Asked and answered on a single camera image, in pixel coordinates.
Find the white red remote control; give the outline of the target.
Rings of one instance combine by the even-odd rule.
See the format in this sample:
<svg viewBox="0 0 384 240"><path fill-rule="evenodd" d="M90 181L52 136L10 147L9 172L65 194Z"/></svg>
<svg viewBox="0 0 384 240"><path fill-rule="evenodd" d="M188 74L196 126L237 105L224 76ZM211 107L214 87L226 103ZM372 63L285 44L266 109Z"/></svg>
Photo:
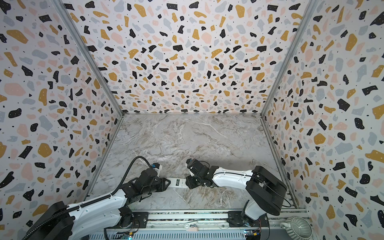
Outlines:
<svg viewBox="0 0 384 240"><path fill-rule="evenodd" d="M188 189L189 187L186 184L186 179L181 178L167 178L170 181L168 187L176 189Z"/></svg>

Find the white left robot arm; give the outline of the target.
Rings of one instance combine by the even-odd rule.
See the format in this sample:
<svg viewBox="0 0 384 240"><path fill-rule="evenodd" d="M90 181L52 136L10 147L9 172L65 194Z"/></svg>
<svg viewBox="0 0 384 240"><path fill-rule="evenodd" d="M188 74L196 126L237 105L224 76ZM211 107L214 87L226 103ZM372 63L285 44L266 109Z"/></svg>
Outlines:
<svg viewBox="0 0 384 240"><path fill-rule="evenodd" d="M53 204L27 231L25 240L79 240L101 229L127 228L135 224L130 204L153 193L164 192L170 180L158 177L153 168L142 171L138 178L122 184L112 193L65 205Z"/></svg>

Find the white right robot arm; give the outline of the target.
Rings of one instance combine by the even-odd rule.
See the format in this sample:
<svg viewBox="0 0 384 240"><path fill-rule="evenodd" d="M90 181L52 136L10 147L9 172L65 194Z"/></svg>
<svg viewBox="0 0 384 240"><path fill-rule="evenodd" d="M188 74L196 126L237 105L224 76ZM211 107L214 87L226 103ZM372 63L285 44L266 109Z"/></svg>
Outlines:
<svg viewBox="0 0 384 240"><path fill-rule="evenodd" d="M190 175L186 177L189 189L197 187L230 187L245 190L253 199L248 201L244 214L258 220L264 214L279 216L287 193L287 186L264 167L235 171L218 166L207 167L196 159L186 160Z"/></svg>

